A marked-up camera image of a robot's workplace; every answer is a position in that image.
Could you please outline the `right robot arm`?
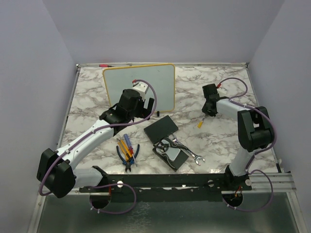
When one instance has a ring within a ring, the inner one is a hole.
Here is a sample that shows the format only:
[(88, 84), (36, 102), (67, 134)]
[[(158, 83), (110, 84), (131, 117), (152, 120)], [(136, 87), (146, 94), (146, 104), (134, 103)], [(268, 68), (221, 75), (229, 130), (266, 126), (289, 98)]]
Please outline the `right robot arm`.
[(202, 112), (211, 117), (226, 115), (237, 121), (240, 148), (225, 169), (224, 186), (234, 190), (246, 179), (255, 155), (269, 150), (276, 142), (276, 132), (265, 107), (251, 107), (221, 96), (215, 84), (202, 87), (206, 99)]

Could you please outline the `blue handled pliers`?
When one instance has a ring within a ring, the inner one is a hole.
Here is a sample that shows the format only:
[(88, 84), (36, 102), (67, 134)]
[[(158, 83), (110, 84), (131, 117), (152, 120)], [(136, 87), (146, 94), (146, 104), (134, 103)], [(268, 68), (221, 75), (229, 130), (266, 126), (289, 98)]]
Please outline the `blue handled pliers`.
[(127, 171), (131, 172), (131, 166), (134, 164), (134, 159), (136, 159), (136, 157), (138, 156), (139, 150), (140, 150), (140, 144), (137, 145), (137, 149), (134, 155), (131, 155), (131, 156), (126, 155), (125, 157), (123, 157), (121, 154), (121, 147), (116, 146), (117, 155), (122, 161), (122, 164), (125, 166), (125, 172)]

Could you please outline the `yellow utility knife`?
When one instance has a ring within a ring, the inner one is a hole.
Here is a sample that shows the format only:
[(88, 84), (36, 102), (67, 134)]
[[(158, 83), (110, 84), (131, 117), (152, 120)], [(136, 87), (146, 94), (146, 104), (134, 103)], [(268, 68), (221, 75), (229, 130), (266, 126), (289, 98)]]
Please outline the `yellow utility knife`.
[(126, 161), (129, 162), (130, 159), (131, 159), (131, 153), (130, 153), (129, 150), (126, 148), (125, 143), (124, 143), (121, 139), (117, 138), (117, 142), (118, 142), (118, 144), (119, 144), (119, 146), (120, 146), (120, 148), (121, 148), (123, 154), (125, 155)]

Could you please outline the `blue red screwdriver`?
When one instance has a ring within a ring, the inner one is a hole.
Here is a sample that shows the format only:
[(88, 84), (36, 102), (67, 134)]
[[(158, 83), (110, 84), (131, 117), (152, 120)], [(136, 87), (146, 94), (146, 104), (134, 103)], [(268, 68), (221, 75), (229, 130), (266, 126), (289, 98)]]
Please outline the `blue red screwdriver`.
[(127, 145), (128, 149), (129, 149), (129, 151), (130, 151), (130, 153), (131, 153), (131, 155), (133, 157), (134, 164), (136, 166), (138, 166), (137, 163), (136, 163), (136, 159), (134, 157), (134, 151), (133, 151), (132, 144), (131, 144), (131, 141), (129, 139), (129, 136), (127, 134), (124, 134), (123, 137), (125, 139), (125, 142), (126, 142), (126, 145)]

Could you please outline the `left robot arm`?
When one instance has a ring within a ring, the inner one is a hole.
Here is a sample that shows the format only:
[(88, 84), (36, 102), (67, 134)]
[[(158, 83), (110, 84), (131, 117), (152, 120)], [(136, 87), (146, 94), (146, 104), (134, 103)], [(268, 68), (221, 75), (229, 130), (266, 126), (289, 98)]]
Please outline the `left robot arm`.
[(154, 113), (157, 97), (150, 98), (144, 108), (143, 91), (136, 87), (123, 90), (118, 103), (102, 113), (100, 118), (82, 135), (56, 151), (48, 148), (42, 152), (36, 178), (40, 181), (39, 193), (43, 188), (58, 198), (66, 196), (72, 189), (92, 187), (100, 192), (106, 189), (105, 172), (97, 166), (78, 169), (78, 164), (96, 147), (109, 140), (124, 128), (148, 120)]

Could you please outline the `black flat box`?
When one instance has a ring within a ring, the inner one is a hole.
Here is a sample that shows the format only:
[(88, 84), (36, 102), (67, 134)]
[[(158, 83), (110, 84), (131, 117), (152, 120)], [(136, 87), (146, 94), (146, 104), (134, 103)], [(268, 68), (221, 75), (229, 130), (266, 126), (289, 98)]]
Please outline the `black flat box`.
[(156, 144), (164, 137), (178, 131), (179, 128), (169, 116), (165, 116), (144, 128), (144, 132), (152, 144)]

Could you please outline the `black front mounting rail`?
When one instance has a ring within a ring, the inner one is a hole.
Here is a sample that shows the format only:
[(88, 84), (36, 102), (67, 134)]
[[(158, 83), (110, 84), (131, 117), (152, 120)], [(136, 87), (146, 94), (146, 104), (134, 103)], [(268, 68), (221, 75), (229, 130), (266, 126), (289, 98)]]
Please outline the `black front mounting rail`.
[(121, 174), (103, 173), (98, 188), (82, 187), (96, 200), (113, 202), (179, 202), (222, 200), (223, 193), (252, 189), (248, 175), (234, 177), (225, 173), (208, 174)]

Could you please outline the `yellow framed whiteboard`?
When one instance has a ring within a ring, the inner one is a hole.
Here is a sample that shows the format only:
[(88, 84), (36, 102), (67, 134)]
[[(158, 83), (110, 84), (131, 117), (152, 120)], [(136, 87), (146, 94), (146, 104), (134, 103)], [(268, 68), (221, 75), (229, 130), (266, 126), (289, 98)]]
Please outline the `yellow framed whiteboard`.
[(175, 108), (175, 65), (152, 64), (132, 67), (112, 67), (103, 70), (110, 105), (117, 103), (123, 90), (133, 87), (133, 80), (151, 84), (157, 96), (156, 111), (170, 112)]

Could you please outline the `red black marker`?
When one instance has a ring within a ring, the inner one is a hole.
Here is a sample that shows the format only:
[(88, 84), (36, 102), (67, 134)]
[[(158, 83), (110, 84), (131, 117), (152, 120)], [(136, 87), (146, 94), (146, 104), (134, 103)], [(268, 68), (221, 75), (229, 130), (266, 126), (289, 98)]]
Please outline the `red black marker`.
[(107, 64), (99, 64), (99, 67), (114, 67), (114, 66), (112, 66), (112, 65), (107, 65)]

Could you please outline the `silver combination wrench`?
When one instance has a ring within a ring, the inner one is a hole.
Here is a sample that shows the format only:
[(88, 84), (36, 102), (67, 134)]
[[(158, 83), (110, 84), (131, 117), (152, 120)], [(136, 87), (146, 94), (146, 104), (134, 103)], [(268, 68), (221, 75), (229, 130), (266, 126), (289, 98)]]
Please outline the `silver combination wrench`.
[(205, 158), (203, 156), (197, 155), (192, 152), (188, 147), (182, 144), (174, 134), (169, 135), (169, 139), (174, 142), (180, 149), (184, 150), (189, 156), (191, 156), (198, 166), (201, 165), (200, 162), (205, 162)]

